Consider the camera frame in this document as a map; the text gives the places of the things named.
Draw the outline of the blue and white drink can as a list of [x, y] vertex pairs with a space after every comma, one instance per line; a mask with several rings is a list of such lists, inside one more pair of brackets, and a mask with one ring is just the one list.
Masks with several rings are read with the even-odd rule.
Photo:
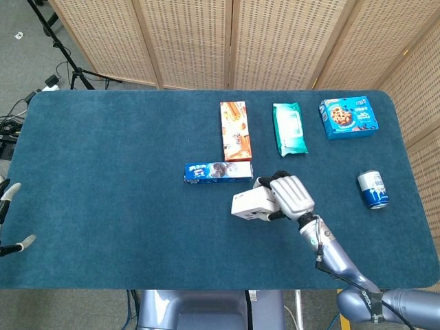
[[384, 208], [389, 204], [388, 193], [379, 171], [369, 170], [360, 173], [357, 181], [370, 209]]

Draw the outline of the woven wooden folding screen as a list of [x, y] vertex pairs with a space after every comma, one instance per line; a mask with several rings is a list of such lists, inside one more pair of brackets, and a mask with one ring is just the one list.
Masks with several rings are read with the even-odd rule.
[[92, 68], [160, 89], [327, 90], [369, 87], [395, 104], [377, 111], [377, 133], [328, 140], [318, 101], [302, 101], [310, 157], [325, 183], [352, 187], [354, 164], [413, 183], [407, 125], [398, 105], [425, 85], [402, 52], [438, 38], [440, 0], [49, 0]]

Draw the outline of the blue chocolate chip cookie box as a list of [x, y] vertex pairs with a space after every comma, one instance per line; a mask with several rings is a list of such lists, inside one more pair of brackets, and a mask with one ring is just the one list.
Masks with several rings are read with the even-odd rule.
[[326, 99], [319, 111], [328, 140], [366, 137], [379, 130], [366, 96]]

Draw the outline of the blue Oreo cookie pack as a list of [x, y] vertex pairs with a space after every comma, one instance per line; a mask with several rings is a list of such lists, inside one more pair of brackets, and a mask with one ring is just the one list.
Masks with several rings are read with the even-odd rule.
[[248, 182], [253, 178], [249, 161], [208, 162], [185, 165], [184, 181], [189, 184]]

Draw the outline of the green wet wipes pack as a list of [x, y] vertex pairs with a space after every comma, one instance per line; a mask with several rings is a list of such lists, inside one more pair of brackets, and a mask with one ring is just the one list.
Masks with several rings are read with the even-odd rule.
[[308, 153], [299, 104], [274, 103], [272, 115], [280, 156]]

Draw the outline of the white metal table leg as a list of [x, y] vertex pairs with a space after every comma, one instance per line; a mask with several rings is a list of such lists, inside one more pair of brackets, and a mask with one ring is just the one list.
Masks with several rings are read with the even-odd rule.
[[305, 330], [304, 328], [304, 318], [303, 318], [303, 307], [302, 307], [302, 295], [299, 289], [294, 291], [295, 296], [295, 319], [296, 319], [296, 329]]

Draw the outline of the orange wafer biscuit box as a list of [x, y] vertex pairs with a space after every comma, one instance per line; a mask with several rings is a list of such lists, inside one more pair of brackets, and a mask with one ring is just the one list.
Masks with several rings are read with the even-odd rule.
[[220, 114], [225, 161], [251, 161], [252, 147], [245, 102], [221, 102]]

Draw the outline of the blue velvet table cloth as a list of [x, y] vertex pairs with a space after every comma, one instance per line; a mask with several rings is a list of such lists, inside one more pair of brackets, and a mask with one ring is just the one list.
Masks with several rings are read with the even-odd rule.
[[[415, 180], [362, 159], [352, 187], [325, 183], [322, 157], [281, 157], [274, 103], [329, 91], [56, 91], [31, 101], [8, 171], [21, 183], [3, 241], [36, 240], [0, 258], [0, 288], [320, 289], [336, 282], [289, 219], [231, 214], [250, 182], [187, 184], [191, 162], [223, 160], [220, 103], [248, 111], [255, 177], [296, 175], [340, 245], [383, 288], [440, 278]], [[389, 204], [370, 209], [358, 175], [379, 171]]]

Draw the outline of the black tripod stand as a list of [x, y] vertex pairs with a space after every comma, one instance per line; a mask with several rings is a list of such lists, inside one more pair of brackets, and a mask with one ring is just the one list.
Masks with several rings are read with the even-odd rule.
[[40, 10], [37, 8], [37, 5], [35, 4], [34, 0], [26, 0], [26, 1], [29, 4], [29, 6], [31, 7], [31, 9], [34, 11], [35, 15], [38, 17], [38, 20], [41, 22], [41, 24], [43, 26], [43, 30], [46, 31], [49, 34], [49, 36], [51, 37], [53, 47], [58, 48], [61, 51], [61, 53], [65, 57], [67, 63], [72, 68], [71, 79], [70, 79], [70, 89], [71, 90], [75, 89], [75, 82], [76, 82], [77, 78], [80, 79], [80, 81], [83, 83], [83, 85], [85, 86], [86, 89], [88, 89], [88, 90], [95, 89], [94, 86], [89, 82], [89, 79], [86, 77], [85, 74], [89, 74], [91, 76], [95, 76], [95, 77], [103, 79], [106, 82], [106, 85], [104, 88], [105, 90], [108, 89], [108, 84], [110, 82], [122, 83], [121, 80], [111, 78], [109, 76], [104, 76], [102, 74], [98, 74], [96, 72], [92, 72], [92, 71], [83, 69], [81, 67], [78, 67], [71, 57], [71, 52], [67, 50], [67, 48], [63, 45], [63, 43], [55, 35], [54, 31], [52, 30], [52, 27], [45, 20], [44, 16], [40, 12]]

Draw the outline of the white power strip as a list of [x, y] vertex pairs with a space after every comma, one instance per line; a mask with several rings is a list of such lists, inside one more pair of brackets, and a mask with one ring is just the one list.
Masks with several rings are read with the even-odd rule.
[[58, 83], [59, 77], [53, 74], [45, 80], [45, 86], [42, 91], [58, 91], [60, 89]]

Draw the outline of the silver-blue robot torso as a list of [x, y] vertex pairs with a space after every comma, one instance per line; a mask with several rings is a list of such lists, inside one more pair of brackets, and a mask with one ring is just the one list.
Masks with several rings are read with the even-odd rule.
[[144, 290], [136, 330], [286, 330], [279, 290]]

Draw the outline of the white small box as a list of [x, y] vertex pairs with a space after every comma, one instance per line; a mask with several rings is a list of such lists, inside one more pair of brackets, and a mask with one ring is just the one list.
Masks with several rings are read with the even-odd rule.
[[278, 210], [271, 190], [264, 186], [241, 192], [232, 198], [231, 214], [242, 219], [267, 221], [267, 216]]

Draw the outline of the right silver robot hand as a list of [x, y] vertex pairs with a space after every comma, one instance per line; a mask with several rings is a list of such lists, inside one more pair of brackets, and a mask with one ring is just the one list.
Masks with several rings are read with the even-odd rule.
[[285, 170], [276, 171], [271, 177], [257, 177], [253, 188], [266, 187], [276, 200], [278, 209], [265, 216], [266, 221], [287, 217], [298, 221], [314, 211], [315, 202], [303, 183]]

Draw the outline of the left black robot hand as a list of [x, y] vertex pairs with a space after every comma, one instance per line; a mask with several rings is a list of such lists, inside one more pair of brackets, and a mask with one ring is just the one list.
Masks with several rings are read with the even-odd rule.
[[15, 183], [10, 185], [10, 179], [4, 179], [0, 176], [0, 258], [9, 254], [19, 253], [31, 246], [36, 240], [36, 235], [31, 234], [26, 237], [22, 242], [18, 242], [12, 245], [2, 245], [1, 233], [6, 220], [7, 213], [9, 211], [10, 204], [14, 195], [20, 190], [21, 183]]

